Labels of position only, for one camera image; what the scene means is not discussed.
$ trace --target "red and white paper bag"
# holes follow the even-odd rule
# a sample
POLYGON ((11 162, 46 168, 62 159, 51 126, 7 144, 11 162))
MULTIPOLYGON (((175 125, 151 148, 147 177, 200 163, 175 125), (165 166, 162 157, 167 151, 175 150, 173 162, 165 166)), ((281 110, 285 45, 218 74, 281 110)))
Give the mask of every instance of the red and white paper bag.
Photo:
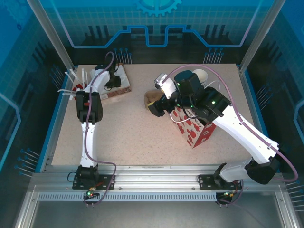
MULTIPOLYGON (((193 116, 193 113, 190 110, 186 110, 186 112, 188 116, 193 116)), ((188 119, 184 111, 180 108, 175 108, 172 112, 172 118, 175 121, 188 119)), ((194 148, 206 141, 216 128, 216 125, 213 123, 207 123, 204 126, 198 119, 189 119, 182 123, 175 123, 175 125, 178 127, 182 136, 187 140, 191 148, 194 148)))

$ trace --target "speckled tabletop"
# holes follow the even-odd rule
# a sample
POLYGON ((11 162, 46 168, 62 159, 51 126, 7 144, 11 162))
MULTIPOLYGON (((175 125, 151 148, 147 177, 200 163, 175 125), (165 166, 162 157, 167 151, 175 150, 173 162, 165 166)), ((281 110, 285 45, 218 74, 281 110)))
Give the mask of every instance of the speckled tabletop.
MULTIPOLYGON (((96 130, 99 160, 117 165, 219 164, 244 160, 250 154, 229 134, 217 127, 203 144, 191 149, 169 114, 158 118, 144 107, 144 94, 154 88, 154 79, 183 64, 124 65, 132 91, 102 101, 104 116, 96 130)), ((235 64, 207 64, 226 81, 239 112, 251 123, 252 117, 235 64)), ((95 65, 78 66, 94 69, 95 65)), ((207 84, 216 76, 207 71, 207 84)), ((227 92, 221 84, 221 93, 227 92)), ((52 165, 79 165, 82 131, 76 102, 68 102, 52 165)))

